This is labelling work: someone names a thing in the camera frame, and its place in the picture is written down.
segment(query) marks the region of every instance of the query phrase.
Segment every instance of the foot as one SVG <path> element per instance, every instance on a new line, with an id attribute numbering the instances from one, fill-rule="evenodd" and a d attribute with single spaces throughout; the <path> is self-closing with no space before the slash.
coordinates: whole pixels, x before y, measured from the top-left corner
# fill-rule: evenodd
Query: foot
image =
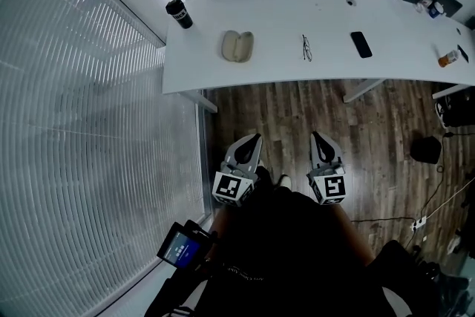
<path id="1" fill-rule="evenodd" d="M 280 186 L 284 186 L 285 188 L 288 188 L 288 190 L 292 190 L 292 180 L 290 180 L 290 177 L 283 174 L 279 180 L 278 187 Z"/>

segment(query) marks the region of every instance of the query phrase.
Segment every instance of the desk surface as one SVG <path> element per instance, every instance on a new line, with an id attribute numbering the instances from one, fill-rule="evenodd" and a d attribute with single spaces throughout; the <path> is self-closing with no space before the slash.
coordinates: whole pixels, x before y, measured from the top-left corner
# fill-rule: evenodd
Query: desk surface
<path id="1" fill-rule="evenodd" d="M 305 79 L 417 79 L 475 85 L 472 32 L 440 16 L 431 19 L 399 0 L 191 0 L 194 24 L 168 27 L 163 93 Z M 220 54 L 226 30 L 251 31 L 251 59 Z M 361 31 L 373 56 L 362 59 L 350 37 Z M 304 60 L 302 34 L 312 61 Z M 469 57 L 446 68 L 437 59 L 460 45 Z"/>

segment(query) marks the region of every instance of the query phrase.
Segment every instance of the black tumbler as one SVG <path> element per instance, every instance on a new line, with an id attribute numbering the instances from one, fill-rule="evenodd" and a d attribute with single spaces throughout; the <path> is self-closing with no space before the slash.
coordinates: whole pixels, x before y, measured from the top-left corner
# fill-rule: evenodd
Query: black tumbler
<path id="1" fill-rule="evenodd" d="M 193 25 L 185 5 L 181 0 L 172 0 L 166 5 L 166 12 L 181 25 L 182 28 L 188 29 Z"/>

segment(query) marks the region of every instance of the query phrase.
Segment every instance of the smartphone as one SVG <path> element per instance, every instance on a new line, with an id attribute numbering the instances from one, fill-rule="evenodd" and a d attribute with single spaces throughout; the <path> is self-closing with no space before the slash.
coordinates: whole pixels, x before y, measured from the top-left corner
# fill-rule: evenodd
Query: smartphone
<path id="1" fill-rule="evenodd" d="M 367 59 L 368 57 L 373 56 L 370 46 L 366 42 L 362 32 L 353 32 L 350 34 L 350 36 L 353 39 L 356 49 L 358 49 L 358 53 L 362 59 Z"/>
<path id="2" fill-rule="evenodd" d="M 468 62 L 467 53 L 462 49 L 462 47 L 460 45 L 457 45 L 457 49 L 460 50 L 460 53 L 463 55 L 463 58 L 465 59 L 466 62 Z"/>

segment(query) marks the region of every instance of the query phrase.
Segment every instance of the electrical outlet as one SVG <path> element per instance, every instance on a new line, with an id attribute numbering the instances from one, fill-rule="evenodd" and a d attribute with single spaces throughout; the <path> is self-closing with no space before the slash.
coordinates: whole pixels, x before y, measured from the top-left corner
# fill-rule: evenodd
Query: electrical outlet
<path id="1" fill-rule="evenodd" d="M 414 225 L 414 222 L 412 222 L 412 223 L 410 224 L 410 229 L 411 229 L 412 231 L 416 231 L 417 229 L 419 229 L 419 228 L 421 228 L 421 227 L 423 227 L 423 226 L 425 225 L 425 221 L 426 221 L 426 220 L 427 220 L 427 217 L 424 216 L 424 217 L 422 217 L 421 219 L 418 219 L 418 220 L 416 221 L 416 225 Z"/>

